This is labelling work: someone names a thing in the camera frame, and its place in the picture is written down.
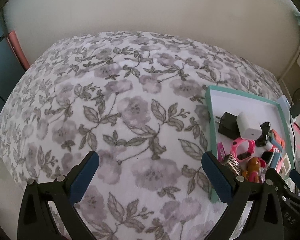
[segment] cable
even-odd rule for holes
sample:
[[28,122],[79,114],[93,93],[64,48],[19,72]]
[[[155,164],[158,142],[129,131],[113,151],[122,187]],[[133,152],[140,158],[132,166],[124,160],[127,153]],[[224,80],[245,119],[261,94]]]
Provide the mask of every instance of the cable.
[[292,127],[292,122],[291,122],[291,107],[292,107],[292,104],[294,104],[293,98],[294,98],[296,92],[299,91],[299,90],[300,90],[300,88],[296,89],[296,91],[293,93],[292,99],[291,99],[291,106],[290,106],[290,110],[289,110],[289,112],[290,112],[290,116],[289,116],[289,119],[290,119],[290,126],[291,126],[292,134],[293,134],[293,164],[294,164],[294,168],[295,168],[295,169],[296,169],[296,161],[295,161],[296,136],[295,136],[295,134],[294,134],[294,130],[293,130],[293,127]]

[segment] white power adapter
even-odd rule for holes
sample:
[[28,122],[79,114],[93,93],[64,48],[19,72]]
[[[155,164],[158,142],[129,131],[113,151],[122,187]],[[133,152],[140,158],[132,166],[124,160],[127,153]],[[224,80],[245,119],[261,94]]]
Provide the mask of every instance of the white power adapter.
[[237,116],[240,137],[247,140],[258,140],[262,134],[259,122],[253,114],[241,112]]

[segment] screw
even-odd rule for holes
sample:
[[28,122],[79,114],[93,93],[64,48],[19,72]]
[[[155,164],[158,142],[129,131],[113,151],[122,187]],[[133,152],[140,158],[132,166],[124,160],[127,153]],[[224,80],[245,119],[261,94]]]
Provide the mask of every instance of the screw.
[[244,177],[241,176],[241,175],[238,175],[238,176],[236,177],[236,179],[237,179],[237,181],[239,181],[239,182],[244,182]]
[[57,181],[58,181],[58,182],[62,182],[62,181],[65,180],[65,178],[66,178],[66,176],[64,176],[64,175],[59,175],[59,176],[57,177]]
[[272,186],[272,185],[273,185],[273,182],[272,182],[272,180],[270,180],[270,179],[267,179],[267,180],[266,180],[266,183],[267,183],[269,186]]
[[34,184],[34,179],[32,179],[32,178],[28,179],[27,184],[28,185]]

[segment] beige wall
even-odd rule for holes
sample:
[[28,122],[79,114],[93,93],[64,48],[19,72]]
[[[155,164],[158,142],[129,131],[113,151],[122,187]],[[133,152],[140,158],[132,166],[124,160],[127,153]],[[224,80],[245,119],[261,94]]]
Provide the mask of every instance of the beige wall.
[[138,30],[220,46],[277,77],[299,44],[292,11],[290,0],[10,0],[4,10],[30,63],[64,37]]

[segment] bedsheet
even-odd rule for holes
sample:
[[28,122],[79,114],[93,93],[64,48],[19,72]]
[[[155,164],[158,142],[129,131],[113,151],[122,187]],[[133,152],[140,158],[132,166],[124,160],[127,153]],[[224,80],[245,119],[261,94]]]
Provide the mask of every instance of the bedsheet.
[[201,168],[212,84],[282,95],[269,71],[191,39],[149,32],[63,39],[8,98],[0,157],[25,189],[27,179],[51,181],[94,150],[100,167],[75,208],[97,239],[203,239],[226,208],[210,202]]

